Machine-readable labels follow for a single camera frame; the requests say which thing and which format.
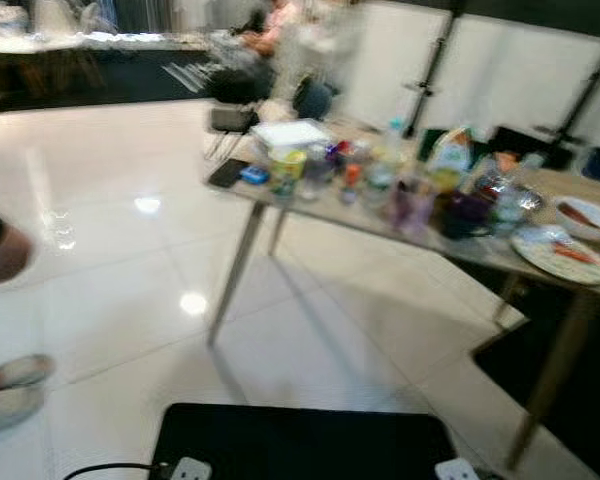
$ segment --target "white plate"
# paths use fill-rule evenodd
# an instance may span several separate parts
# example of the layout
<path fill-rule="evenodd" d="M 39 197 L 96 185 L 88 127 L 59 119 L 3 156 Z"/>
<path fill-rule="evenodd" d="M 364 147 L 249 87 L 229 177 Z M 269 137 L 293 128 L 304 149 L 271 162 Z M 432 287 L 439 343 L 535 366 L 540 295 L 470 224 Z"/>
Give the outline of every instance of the white plate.
<path fill-rule="evenodd" d="M 542 238 L 542 227 L 520 229 L 511 237 L 513 248 L 530 263 L 556 277 L 581 283 L 600 284 L 600 255 L 582 243 L 571 240 L 569 247 L 589 255 L 596 263 L 588 264 L 558 255 L 553 251 L 551 238 Z"/>
<path fill-rule="evenodd" d="M 553 199 L 556 208 L 556 219 L 568 230 L 568 232 L 578 238 L 600 242 L 600 228 L 590 227 L 584 223 L 565 215 L 558 209 L 558 205 L 566 203 L 585 215 L 591 222 L 600 227 L 600 206 L 595 203 L 586 202 L 575 197 L 556 197 Z"/>

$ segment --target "smartphone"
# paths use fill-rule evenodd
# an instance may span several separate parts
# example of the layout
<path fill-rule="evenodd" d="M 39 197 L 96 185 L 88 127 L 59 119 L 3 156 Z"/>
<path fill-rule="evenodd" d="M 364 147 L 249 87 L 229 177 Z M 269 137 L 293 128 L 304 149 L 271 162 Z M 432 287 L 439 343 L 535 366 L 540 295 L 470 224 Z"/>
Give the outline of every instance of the smartphone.
<path fill-rule="evenodd" d="M 230 158 L 209 176 L 208 182 L 220 188 L 231 188 L 240 179 L 240 172 L 249 166 L 249 162 Z"/>

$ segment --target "plate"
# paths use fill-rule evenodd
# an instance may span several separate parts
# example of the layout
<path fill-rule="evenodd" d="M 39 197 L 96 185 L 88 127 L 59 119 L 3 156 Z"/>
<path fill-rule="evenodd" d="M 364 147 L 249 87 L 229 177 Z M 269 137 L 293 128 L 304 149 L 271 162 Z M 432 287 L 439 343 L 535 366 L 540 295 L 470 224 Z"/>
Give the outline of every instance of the plate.
<path fill-rule="evenodd" d="M 569 248 L 588 255 L 595 263 L 584 263 L 564 255 L 558 255 L 553 251 L 554 240 L 553 232 L 542 227 L 522 228 L 511 237 L 514 250 L 541 270 L 583 285 L 600 285 L 600 255 L 582 243 L 571 239 L 566 232 L 564 235 L 560 235 L 560 241 L 568 244 Z"/>

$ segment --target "white tile floor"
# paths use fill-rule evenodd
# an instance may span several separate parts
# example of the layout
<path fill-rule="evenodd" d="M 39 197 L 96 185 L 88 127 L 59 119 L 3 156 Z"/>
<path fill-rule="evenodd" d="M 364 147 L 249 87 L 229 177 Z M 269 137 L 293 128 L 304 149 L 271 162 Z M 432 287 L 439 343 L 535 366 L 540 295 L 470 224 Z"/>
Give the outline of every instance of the white tile floor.
<path fill-rule="evenodd" d="M 0 480 L 148 461 L 174 402 L 433 412 L 463 456 L 501 470 L 522 411 L 469 357 L 497 299 L 439 256 L 290 218 L 272 259 L 268 216 L 206 348 L 248 211 L 200 184 L 208 108 L 0 115 L 0 214 L 38 244 L 0 285 L 0 362 L 45 351 L 59 367 L 44 410 L 0 433 Z M 544 430 L 515 477 L 595 478 Z"/>

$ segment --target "metal chair leg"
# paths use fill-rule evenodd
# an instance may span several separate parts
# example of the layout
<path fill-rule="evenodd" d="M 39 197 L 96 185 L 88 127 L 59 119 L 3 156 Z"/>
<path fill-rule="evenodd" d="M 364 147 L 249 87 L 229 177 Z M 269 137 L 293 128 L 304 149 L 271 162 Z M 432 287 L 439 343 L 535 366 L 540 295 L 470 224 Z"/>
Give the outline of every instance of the metal chair leg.
<path fill-rule="evenodd" d="M 236 147 L 238 146 L 238 143 L 240 142 L 240 140 L 242 139 L 242 137 L 245 134 L 243 133 L 242 135 L 238 135 L 233 142 L 229 145 L 229 147 L 225 150 L 225 152 L 220 155 L 220 160 L 218 160 L 218 163 L 224 163 L 227 161 L 227 159 L 231 156 L 231 154 L 233 153 L 233 151 L 236 149 Z"/>
<path fill-rule="evenodd" d="M 223 132 L 222 135 L 216 135 L 216 138 L 213 140 L 211 147 L 209 147 L 207 152 L 204 154 L 204 159 L 206 161 L 210 161 L 213 158 L 213 155 L 216 153 L 220 145 L 222 145 L 222 142 L 224 141 L 227 135 L 229 135 L 229 132 Z"/>

